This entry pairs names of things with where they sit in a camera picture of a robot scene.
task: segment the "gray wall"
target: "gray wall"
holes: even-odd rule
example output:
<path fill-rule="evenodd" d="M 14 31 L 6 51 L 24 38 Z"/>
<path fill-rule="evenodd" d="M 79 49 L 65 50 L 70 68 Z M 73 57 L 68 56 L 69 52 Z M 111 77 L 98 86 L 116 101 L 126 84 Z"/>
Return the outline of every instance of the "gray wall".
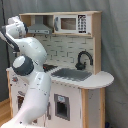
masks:
<path fill-rule="evenodd" d="M 27 12 L 86 11 L 102 13 L 102 70 L 115 77 L 106 88 L 106 120 L 128 127 L 128 0 L 4 0 L 6 20 Z"/>
<path fill-rule="evenodd" d="M 0 1 L 0 27 L 4 25 L 2 3 Z M 0 102 L 8 98 L 8 83 L 6 68 L 7 63 L 7 51 L 6 43 L 0 39 Z"/>

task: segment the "burner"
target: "burner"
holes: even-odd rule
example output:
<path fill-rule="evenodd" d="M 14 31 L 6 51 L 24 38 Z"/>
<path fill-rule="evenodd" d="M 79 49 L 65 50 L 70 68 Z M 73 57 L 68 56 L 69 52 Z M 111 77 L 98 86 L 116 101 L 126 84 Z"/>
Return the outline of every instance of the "burner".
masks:
<path fill-rule="evenodd" d="M 44 72 L 50 71 L 51 69 L 54 69 L 54 68 L 56 68 L 56 67 L 57 67 L 57 66 L 48 65 L 48 64 L 44 64 L 44 65 L 43 65 Z"/>

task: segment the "door handle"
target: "door handle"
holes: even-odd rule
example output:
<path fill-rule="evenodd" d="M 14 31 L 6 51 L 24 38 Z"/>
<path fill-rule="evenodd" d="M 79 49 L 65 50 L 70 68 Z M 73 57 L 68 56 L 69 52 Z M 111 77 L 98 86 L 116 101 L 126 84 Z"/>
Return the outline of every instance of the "door handle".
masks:
<path fill-rule="evenodd" d="M 55 27 L 55 30 L 56 30 L 56 31 L 58 31 L 57 22 L 58 22 L 58 17 L 56 17 L 56 18 L 54 19 L 54 27 Z"/>
<path fill-rule="evenodd" d="M 51 115 L 50 115 L 50 102 L 48 103 L 48 107 L 47 107 L 47 117 L 48 117 L 48 120 L 51 120 Z"/>
<path fill-rule="evenodd" d="M 25 93 L 21 92 L 21 91 L 18 91 L 18 93 L 21 95 L 21 96 L 25 96 Z"/>

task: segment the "tiled backsplash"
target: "tiled backsplash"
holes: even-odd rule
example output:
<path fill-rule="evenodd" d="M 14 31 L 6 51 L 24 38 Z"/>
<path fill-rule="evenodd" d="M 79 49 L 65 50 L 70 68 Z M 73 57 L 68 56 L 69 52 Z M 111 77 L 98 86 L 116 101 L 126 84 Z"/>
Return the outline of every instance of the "tiled backsplash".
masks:
<path fill-rule="evenodd" d="M 78 54 L 87 51 L 93 56 L 93 39 L 79 36 L 36 35 L 47 51 L 47 64 L 75 68 Z M 86 62 L 86 70 L 93 72 L 88 56 L 82 55 L 81 62 Z"/>

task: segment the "floor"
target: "floor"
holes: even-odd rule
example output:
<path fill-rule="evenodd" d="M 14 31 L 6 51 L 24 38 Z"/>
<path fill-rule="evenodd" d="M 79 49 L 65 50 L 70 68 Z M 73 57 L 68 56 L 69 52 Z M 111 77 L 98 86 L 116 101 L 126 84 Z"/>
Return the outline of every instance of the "floor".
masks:
<path fill-rule="evenodd" d="M 0 127 L 11 119 L 11 109 L 9 99 L 0 102 Z"/>

